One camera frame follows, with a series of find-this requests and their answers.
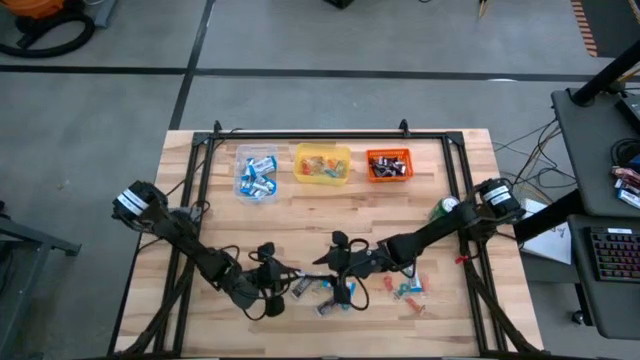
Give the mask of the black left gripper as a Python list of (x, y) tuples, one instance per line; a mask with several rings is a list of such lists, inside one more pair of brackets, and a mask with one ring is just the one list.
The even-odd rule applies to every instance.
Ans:
[(243, 273), (245, 282), (238, 288), (238, 293), (250, 304), (243, 306), (247, 318), (252, 318), (247, 309), (255, 301), (264, 303), (263, 312), (258, 318), (276, 317), (284, 312), (283, 295), (291, 290), (298, 279), (306, 273), (300, 269), (284, 265), (275, 258), (275, 244), (267, 242), (249, 253), (249, 258), (258, 263), (258, 267)]

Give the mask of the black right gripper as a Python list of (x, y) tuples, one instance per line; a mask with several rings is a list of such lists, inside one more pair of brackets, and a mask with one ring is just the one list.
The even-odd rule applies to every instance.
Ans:
[(327, 265), (335, 275), (318, 274), (313, 279), (327, 282), (334, 287), (334, 299), (338, 304), (351, 304), (351, 291), (346, 285), (348, 277), (366, 279), (372, 273), (385, 272), (393, 267), (387, 246), (388, 240), (381, 240), (371, 248), (364, 239), (350, 240), (342, 231), (332, 233), (329, 251), (313, 261), (314, 265)]

